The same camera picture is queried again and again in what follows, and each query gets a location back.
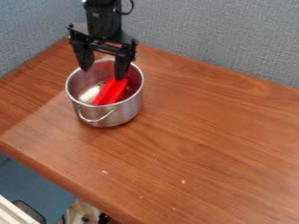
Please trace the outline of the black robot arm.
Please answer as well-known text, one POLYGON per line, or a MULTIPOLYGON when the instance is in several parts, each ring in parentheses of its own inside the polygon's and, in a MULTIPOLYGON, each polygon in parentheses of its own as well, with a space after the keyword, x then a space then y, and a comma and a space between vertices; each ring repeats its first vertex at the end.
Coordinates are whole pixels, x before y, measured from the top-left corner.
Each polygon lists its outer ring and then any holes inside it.
POLYGON ((77 55, 79 67, 89 71, 95 63, 94 52, 115 56, 115 78, 122 81, 130 70, 131 62, 137 60, 138 40, 122 27, 122 17, 133 13, 123 11, 122 0, 83 0, 87 15, 86 24, 70 24, 70 43, 77 55))

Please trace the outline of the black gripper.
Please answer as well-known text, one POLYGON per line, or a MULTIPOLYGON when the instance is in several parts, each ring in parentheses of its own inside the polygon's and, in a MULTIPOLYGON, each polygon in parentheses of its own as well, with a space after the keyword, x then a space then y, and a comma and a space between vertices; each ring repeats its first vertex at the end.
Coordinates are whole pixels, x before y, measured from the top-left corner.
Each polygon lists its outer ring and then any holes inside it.
POLYGON ((70 42, 79 62, 79 67, 89 71, 95 62, 95 51, 115 58, 115 78, 122 81, 137 59, 138 41, 123 31, 122 18, 133 13, 121 5, 85 5, 87 23, 69 25, 70 42))

